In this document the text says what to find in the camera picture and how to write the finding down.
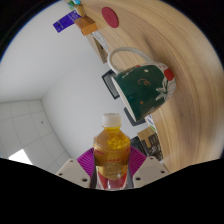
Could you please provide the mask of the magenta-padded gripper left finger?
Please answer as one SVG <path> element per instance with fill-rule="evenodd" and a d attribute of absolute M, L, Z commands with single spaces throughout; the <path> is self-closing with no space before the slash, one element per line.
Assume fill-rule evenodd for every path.
<path fill-rule="evenodd" d="M 87 150 L 77 159 L 68 159 L 56 175 L 83 188 L 94 189 L 97 183 L 94 149 Z"/>

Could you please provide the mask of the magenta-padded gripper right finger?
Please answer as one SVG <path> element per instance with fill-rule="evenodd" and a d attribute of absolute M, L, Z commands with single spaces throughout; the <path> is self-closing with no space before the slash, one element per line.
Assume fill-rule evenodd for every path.
<path fill-rule="evenodd" d="M 146 186 L 169 174 L 154 156 L 147 157 L 134 147 L 131 148 L 128 168 L 128 186 L 131 188 Z"/>

